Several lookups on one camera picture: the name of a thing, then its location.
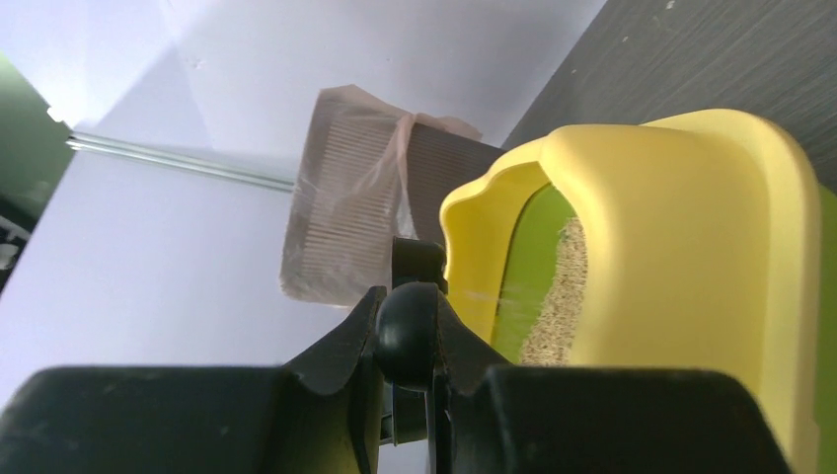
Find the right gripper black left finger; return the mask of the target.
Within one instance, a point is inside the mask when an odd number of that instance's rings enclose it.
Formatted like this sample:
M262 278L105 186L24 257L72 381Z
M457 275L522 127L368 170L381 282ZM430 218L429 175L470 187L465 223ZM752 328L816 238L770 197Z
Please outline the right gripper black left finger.
M61 366L1 417L5 473L371 473L383 287L277 366Z

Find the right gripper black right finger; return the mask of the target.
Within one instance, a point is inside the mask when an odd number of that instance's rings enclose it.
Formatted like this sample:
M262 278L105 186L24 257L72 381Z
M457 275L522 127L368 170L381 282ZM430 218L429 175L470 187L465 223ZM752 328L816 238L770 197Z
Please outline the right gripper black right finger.
M515 365L438 295L447 473L787 473L750 393L716 371Z

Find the yellow litter box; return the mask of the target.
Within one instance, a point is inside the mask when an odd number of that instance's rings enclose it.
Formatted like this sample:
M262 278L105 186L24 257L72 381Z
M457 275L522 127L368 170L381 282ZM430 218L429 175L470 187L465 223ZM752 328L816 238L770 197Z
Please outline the yellow litter box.
M727 373L836 469L836 197L745 112L566 125L440 208L449 299L503 356Z

